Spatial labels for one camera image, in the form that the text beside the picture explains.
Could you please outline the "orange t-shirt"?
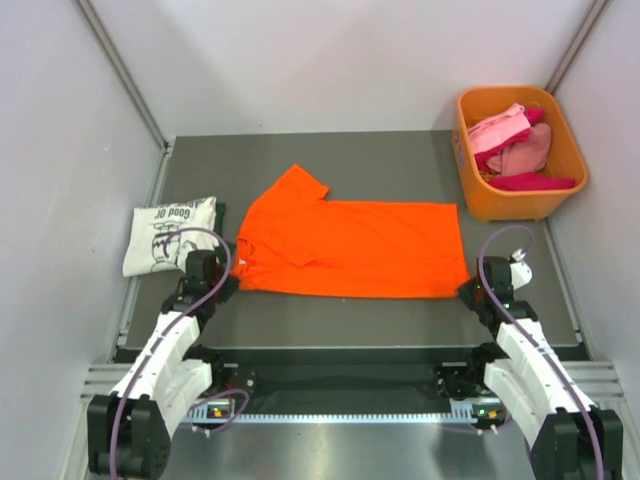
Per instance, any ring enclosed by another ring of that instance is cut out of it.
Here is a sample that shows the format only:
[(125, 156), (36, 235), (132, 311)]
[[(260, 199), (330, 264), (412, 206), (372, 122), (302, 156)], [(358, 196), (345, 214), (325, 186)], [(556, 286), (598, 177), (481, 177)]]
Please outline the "orange t-shirt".
[(232, 270), (241, 289), (443, 299), (469, 279), (456, 205), (330, 200), (328, 192), (294, 165), (251, 205)]

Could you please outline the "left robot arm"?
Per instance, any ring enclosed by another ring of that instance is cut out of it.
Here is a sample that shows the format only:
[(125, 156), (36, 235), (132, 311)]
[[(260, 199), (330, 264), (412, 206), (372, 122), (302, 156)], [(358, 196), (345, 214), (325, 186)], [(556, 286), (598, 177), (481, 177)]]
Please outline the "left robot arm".
[(184, 276), (163, 302), (133, 365), (87, 410), (88, 468), (111, 479), (158, 479), (181, 427), (218, 427), (235, 419), (249, 394), (230, 384), (219, 354), (195, 347), (218, 304), (237, 290), (226, 246), (188, 254)]

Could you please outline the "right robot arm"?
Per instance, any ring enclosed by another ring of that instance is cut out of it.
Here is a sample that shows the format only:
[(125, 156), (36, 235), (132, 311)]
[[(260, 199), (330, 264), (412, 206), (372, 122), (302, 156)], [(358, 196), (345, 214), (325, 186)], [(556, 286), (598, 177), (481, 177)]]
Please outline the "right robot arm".
[(493, 339), (472, 351), (466, 380), (495, 394), (521, 430), (538, 479), (619, 479), (624, 427), (577, 385), (550, 346), (535, 311), (514, 297), (532, 278), (523, 259), (481, 257), (458, 296)]

